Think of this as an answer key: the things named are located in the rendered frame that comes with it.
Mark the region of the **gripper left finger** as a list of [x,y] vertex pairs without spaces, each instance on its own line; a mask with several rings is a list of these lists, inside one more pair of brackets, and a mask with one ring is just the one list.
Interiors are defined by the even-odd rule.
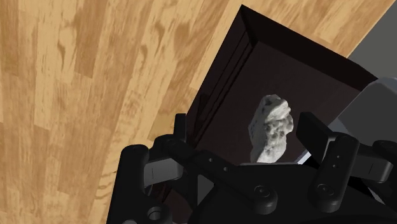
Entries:
[[186,144],[186,116],[152,148],[126,146],[117,168],[106,224],[173,224],[169,207],[145,191],[167,182],[192,210],[187,224],[267,224],[278,196],[266,182],[207,150]]

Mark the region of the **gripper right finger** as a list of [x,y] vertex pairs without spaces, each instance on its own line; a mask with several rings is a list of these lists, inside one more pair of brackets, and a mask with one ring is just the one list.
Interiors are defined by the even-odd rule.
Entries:
[[397,143],[365,145],[300,113],[296,137],[318,168],[296,199],[308,213],[397,213]]

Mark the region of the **pale grey rock-shaped figure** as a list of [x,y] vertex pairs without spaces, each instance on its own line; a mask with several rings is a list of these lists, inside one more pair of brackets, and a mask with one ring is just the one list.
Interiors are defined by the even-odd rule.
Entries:
[[293,131],[291,108],[278,95],[266,95],[260,101],[248,126],[253,146],[252,163],[275,163],[286,151],[287,135]]

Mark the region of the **dark brown wooden table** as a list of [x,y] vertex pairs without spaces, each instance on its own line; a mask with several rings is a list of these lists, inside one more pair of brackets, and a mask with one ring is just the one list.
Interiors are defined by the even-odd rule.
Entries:
[[187,112],[187,141],[241,164],[264,96],[285,99],[294,120],[311,111],[328,124],[373,81],[353,61],[241,6]]

